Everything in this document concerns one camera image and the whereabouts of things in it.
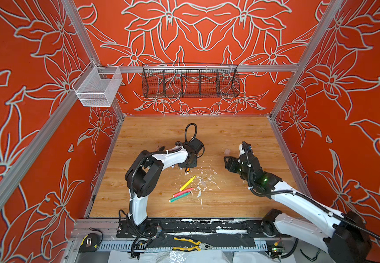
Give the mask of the yellow highlighter pen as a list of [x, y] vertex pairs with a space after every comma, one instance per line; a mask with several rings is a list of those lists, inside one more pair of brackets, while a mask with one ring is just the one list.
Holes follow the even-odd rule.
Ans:
[[180, 191], [185, 190], [195, 179], [195, 176], [190, 178], [183, 186], [180, 187]]

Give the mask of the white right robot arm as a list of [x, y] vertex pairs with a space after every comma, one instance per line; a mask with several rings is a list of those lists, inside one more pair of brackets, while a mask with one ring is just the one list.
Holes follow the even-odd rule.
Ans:
[[282, 178], [265, 172], [251, 145], [239, 146], [239, 157], [224, 157], [225, 168], [248, 183], [257, 197], [267, 197], [303, 216], [298, 220], [281, 210], [272, 209], [262, 219], [263, 233], [292, 236], [327, 253], [336, 263], [367, 263], [374, 238], [380, 236], [367, 230], [360, 216], [330, 208], [297, 191]]

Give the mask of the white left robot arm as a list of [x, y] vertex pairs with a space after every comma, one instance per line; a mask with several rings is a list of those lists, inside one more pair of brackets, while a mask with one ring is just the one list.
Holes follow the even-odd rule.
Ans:
[[126, 216], [129, 224], [143, 232], [148, 218], [148, 197], [155, 189], [161, 173], [175, 166], [189, 172], [197, 167], [198, 159], [203, 156], [205, 146], [197, 136], [198, 127], [190, 123], [184, 130], [184, 141], [177, 141], [172, 149], [164, 146], [149, 152], [143, 150], [125, 175], [130, 193], [129, 212]]

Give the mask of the pink highlighter pen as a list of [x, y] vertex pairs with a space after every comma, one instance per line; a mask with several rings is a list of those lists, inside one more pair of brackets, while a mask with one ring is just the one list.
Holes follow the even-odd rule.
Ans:
[[190, 192], [193, 191], [193, 190], [194, 190], [194, 187], [190, 187], [190, 188], [187, 188], [187, 189], [185, 189], [185, 190], [183, 190], [183, 191], [180, 191], [180, 192], [178, 192], [178, 193], [172, 195], [172, 197], [175, 198], [175, 197], [178, 197], [178, 196], [181, 196], [181, 195], [184, 195], [184, 194], [190, 193]]

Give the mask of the green highlighter pen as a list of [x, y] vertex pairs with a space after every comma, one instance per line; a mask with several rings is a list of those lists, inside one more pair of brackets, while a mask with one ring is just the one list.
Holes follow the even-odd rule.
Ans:
[[179, 199], [181, 199], [181, 198], [187, 197], [187, 196], [190, 195], [190, 194], [191, 194], [191, 192], [186, 192], [186, 193], [184, 193], [184, 194], [182, 194], [182, 195], [179, 195], [179, 196], [177, 196], [177, 197], [173, 197], [173, 198], [171, 198], [171, 199], [169, 200], [169, 202], [170, 202], [170, 203], [175, 202], [175, 201], [177, 201], [177, 200], [179, 200]]

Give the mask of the white mesh basket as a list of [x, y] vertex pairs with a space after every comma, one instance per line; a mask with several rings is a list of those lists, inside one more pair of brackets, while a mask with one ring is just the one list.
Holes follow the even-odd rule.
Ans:
[[122, 82], [120, 67], [102, 67], [90, 61], [72, 89], [84, 107], [110, 107]]

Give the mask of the left tape measure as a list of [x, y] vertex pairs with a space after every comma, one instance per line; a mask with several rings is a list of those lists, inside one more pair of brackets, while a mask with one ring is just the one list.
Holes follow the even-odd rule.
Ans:
[[86, 235], [79, 247], [79, 253], [93, 253], [96, 252], [102, 242], [101, 236], [96, 233], [89, 233]]

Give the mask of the yellow handled pliers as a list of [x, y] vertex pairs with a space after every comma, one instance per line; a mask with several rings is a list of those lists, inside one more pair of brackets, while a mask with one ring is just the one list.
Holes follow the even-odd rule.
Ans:
[[204, 251], [210, 250], [213, 248], [212, 245], [204, 243], [202, 241], [195, 241], [191, 238], [186, 237], [174, 237], [175, 241], [185, 242], [186, 245], [175, 246], [172, 247], [173, 251], [181, 251], [181, 252], [194, 252], [194, 251]]

